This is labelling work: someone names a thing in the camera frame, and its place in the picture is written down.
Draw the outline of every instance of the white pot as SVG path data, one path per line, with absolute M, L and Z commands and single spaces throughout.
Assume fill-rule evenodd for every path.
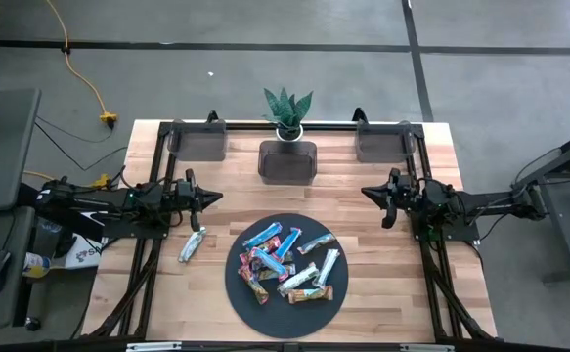
M 302 139 L 303 135 L 304 135 L 304 127 L 302 127 L 302 125 L 300 125 L 300 134 L 297 136 L 297 138 L 295 138 L 294 140 L 290 140 L 290 141 L 281 137 L 280 130 L 278 128 L 276 128 L 276 137 L 278 138 L 279 141 L 282 141 L 282 142 L 297 142 L 297 141 Z

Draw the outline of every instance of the black metal frame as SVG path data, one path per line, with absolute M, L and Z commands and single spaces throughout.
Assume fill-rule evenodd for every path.
M 430 162 L 428 159 L 423 127 L 420 124 L 400 124 L 398 128 L 408 129 L 413 133 L 416 140 L 418 156 L 423 171 L 423 177 L 432 177 Z M 171 122 L 161 122 L 157 132 L 156 147 L 154 149 L 153 164 L 150 173 L 150 181 L 155 181 L 158 177 L 159 169 L 162 164 L 163 148 L 165 148 L 165 139 L 169 135 L 172 128 Z M 351 131 L 355 132 L 357 128 L 356 122 L 347 124 L 334 123 L 306 123 L 304 129 L 306 131 Z M 229 130 L 272 130 L 273 126 L 264 122 L 241 123 L 227 122 Z M 165 175 L 168 179 L 173 178 L 176 164 L 176 157 L 169 154 Z M 416 159 L 411 154 L 407 160 L 407 169 L 412 178 L 412 182 L 417 181 Z M 417 226 L 416 219 L 412 220 L 414 231 Z M 448 254 L 444 239 L 436 242 L 437 253 L 439 256 L 438 267 L 433 260 L 430 251 L 430 242 L 425 240 L 425 236 L 421 236 L 417 231 L 414 233 L 416 241 L 419 241 L 421 251 L 421 261 L 423 274 L 426 285 L 426 293 L 428 296 L 428 304 L 430 309 L 431 323 L 434 332 L 435 341 L 429 344 L 454 346 L 457 351 L 562 351 L 562 349 L 522 345 L 503 342 L 500 339 L 493 338 L 491 335 L 480 329 L 470 316 L 460 300 L 454 293 L 452 284 L 452 276 L 450 271 Z M 152 249 L 146 263 L 142 267 L 142 261 L 147 241 L 153 241 Z M 2 345 L 0 351 L 14 350 L 19 351 L 80 351 L 87 349 L 88 351 L 125 351 L 129 343 L 143 343 L 146 341 L 148 323 L 150 320 L 150 311 L 153 301 L 153 289 L 156 280 L 156 268 L 160 255 L 162 240 L 146 240 L 138 239 L 135 247 L 132 268 L 130 271 L 128 288 L 119 303 L 113 309 L 112 313 L 105 319 L 99 328 L 93 332 L 82 335 L 75 340 L 64 341 L 43 341 L 28 344 Z M 138 326 L 133 333 L 130 331 L 130 318 L 134 305 L 134 298 L 145 285 L 145 294 L 143 304 L 139 316 Z M 450 321 L 452 326 L 452 334 L 448 335 L 441 322 L 441 310 L 437 296 L 436 287 L 442 291 L 448 301 Z M 110 336 L 114 328 L 119 324 L 118 336 Z M 472 339 L 465 339 L 462 336 L 461 326 L 469 332 Z M 227 341 L 177 341 L 182 344 L 185 351 L 203 351 L 203 352 L 219 352 L 221 347 L 227 349 L 270 349 L 279 352 L 300 352 L 303 350 L 370 350 L 370 351 L 399 351 L 413 350 L 417 344 L 398 344 L 398 343 L 290 343 L 290 342 L 227 342 Z

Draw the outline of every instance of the wrapped snack bar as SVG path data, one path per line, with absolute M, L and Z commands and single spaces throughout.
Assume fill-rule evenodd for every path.
M 318 246 L 324 245 L 326 243 L 330 243 L 334 240 L 336 240 L 336 238 L 334 237 L 333 234 L 321 235 L 321 236 L 317 237 L 316 239 L 299 246 L 297 248 L 297 250 L 299 250 L 299 252 L 302 253 L 302 255 L 304 255 L 304 254 L 310 252 L 311 250 L 317 248 Z
M 293 261 L 293 252 L 292 251 L 288 251 L 285 254 L 285 258 L 283 259 L 283 263 L 290 263 Z M 261 262 L 260 260 L 254 259 L 251 260 L 250 258 L 250 265 L 253 271 L 257 271 L 261 268 L 265 268 L 265 265 L 263 264 L 263 262 Z
M 258 246 L 259 244 L 279 234 L 280 231 L 282 230 L 283 230 L 283 225 L 281 225 L 281 223 L 279 222 L 272 223 L 272 225 L 270 225 L 267 229 L 261 231 L 258 235 L 254 236 L 253 238 L 245 241 L 243 243 L 243 246 L 247 250 L 252 250 L 254 247 Z
M 332 300 L 332 286 L 311 289 L 292 289 L 288 292 L 288 302 L 290 304 L 311 299 Z
M 278 292 L 282 297 L 285 297 L 289 291 L 302 285 L 302 283 L 309 281 L 320 274 L 320 271 L 315 266 L 315 263 L 311 262 L 308 268 L 302 270 L 294 277 L 285 281 L 284 283 L 278 285 Z
M 278 281 L 283 281 L 288 278 L 288 271 L 285 269 L 283 264 L 279 263 L 278 260 L 274 259 L 273 256 L 265 253 L 264 251 L 254 248 L 251 252 L 249 252 L 250 258 L 259 259 L 266 267 L 272 269 L 276 273 L 278 273 Z
M 277 249 L 280 246 L 281 246 L 281 239 L 278 236 L 274 236 L 274 237 L 266 240 L 265 242 L 259 244 L 256 247 L 258 249 L 261 249 L 261 250 L 269 253 L 272 250 Z
M 206 235 L 205 227 L 201 227 L 199 231 L 191 234 L 189 240 L 187 241 L 187 243 L 185 243 L 183 250 L 180 252 L 180 255 L 178 256 L 179 262 L 186 263 L 189 261 L 189 258 L 191 258 L 191 256 L 194 255 L 194 252 L 196 251 L 199 244 L 202 243 L 202 240 L 204 240 L 204 235 Z
M 243 265 L 238 270 L 239 275 L 243 277 L 247 285 L 254 291 L 256 300 L 259 304 L 265 304 L 267 299 L 269 299 L 269 293 L 263 288 L 261 284 L 256 280 L 256 276 L 252 273 L 247 265 Z
M 283 266 L 289 275 L 295 275 L 295 264 L 286 264 Z M 278 273 L 272 269 L 263 269 L 256 274 L 256 278 L 258 281 L 277 279 Z
M 326 253 L 326 259 L 324 259 L 324 265 L 322 265 L 322 270 L 320 270 L 320 275 L 313 280 L 313 286 L 324 288 L 326 286 L 326 279 L 328 278 L 328 274 L 330 270 L 332 270 L 332 266 L 336 261 L 336 258 L 341 255 L 338 249 L 329 249 Z
M 279 239 L 278 237 L 273 237 L 256 247 L 258 249 L 261 249 L 269 253 L 270 251 L 278 248 L 279 246 L 281 246 L 281 239 Z M 246 253 L 239 254 L 239 258 L 241 259 L 242 265 L 247 265 L 247 263 L 250 262 L 249 251 Z
M 293 247 L 293 244 L 295 243 L 297 238 L 300 237 L 300 235 L 302 235 L 302 230 L 298 228 L 291 228 L 291 234 L 287 236 L 286 239 L 283 241 L 283 245 L 281 245 L 278 249 L 276 249 L 276 252 L 272 254 L 274 258 L 276 258 L 279 262 L 282 263 L 283 260 L 285 259 L 285 254 Z

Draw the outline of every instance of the wooden table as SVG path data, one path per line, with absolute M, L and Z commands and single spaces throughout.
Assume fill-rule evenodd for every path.
M 159 123 L 135 121 L 125 161 L 129 183 L 148 180 Z M 449 125 L 424 123 L 423 127 L 433 177 L 461 189 Z M 300 341 L 433 341 L 421 256 L 410 222 L 400 211 L 396 225 L 391 230 L 382 229 L 382 211 L 360 191 L 361 187 L 385 182 L 391 167 L 406 172 L 406 165 L 359 163 L 353 148 L 354 132 L 306 132 L 304 140 L 318 147 L 313 185 L 268 186 L 257 173 L 258 147 L 262 141 L 273 139 L 273 131 L 230 131 L 223 162 L 179 161 L 176 178 L 191 167 L 202 187 L 222 192 L 224 197 L 201 214 L 208 235 L 189 264 L 177 261 L 192 232 L 188 221 L 172 228 L 163 242 L 148 340 L 274 340 L 238 317 L 224 287 L 224 265 L 235 237 L 250 224 L 271 214 L 298 212 L 317 219 L 336 234 L 350 275 L 347 296 L 334 319 Z M 161 164 L 160 175 L 165 164 Z M 104 252 L 83 333 L 95 329 L 126 290 L 134 246 L 134 240 L 125 239 Z M 458 297 L 482 328 L 495 335 L 482 268 L 473 249 L 462 242 L 449 242 L 448 254 Z M 443 299 L 440 301 L 444 327 L 450 331 L 447 306 Z M 136 324 L 133 317 L 131 327 Z

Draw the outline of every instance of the potted plant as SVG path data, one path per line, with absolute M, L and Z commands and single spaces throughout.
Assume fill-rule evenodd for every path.
M 281 91 L 279 99 L 269 90 L 264 89 L 264 91 L 273 116 L 263 115 L 263 117 L 276 125 L 276 137 L 281 141 L 299 141 L 304 134 L 300 122 L 311 108 L 313 92 L 295 102 L 295 94 L 289 96 L 285 88 Z

